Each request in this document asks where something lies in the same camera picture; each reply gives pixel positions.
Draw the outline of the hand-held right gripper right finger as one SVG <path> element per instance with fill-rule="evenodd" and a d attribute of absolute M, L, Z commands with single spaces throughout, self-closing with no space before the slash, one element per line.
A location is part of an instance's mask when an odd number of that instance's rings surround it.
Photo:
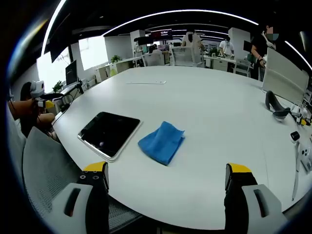
<path fill-rule="evenodd" d="M 224 207 L 228 234 L 276 234 L 288 222 L 279 199 L 240 164 L 226 165 Z"/>

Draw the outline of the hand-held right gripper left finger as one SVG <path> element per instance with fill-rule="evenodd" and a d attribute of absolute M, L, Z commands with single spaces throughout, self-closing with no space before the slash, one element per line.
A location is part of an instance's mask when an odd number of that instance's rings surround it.
<path fill-rule="evenodd" d="M 48 223 L 55 234 L 109 233 L 108 163 L 93 163 L 77 182 L 68 184 L 52 201 Z"/>

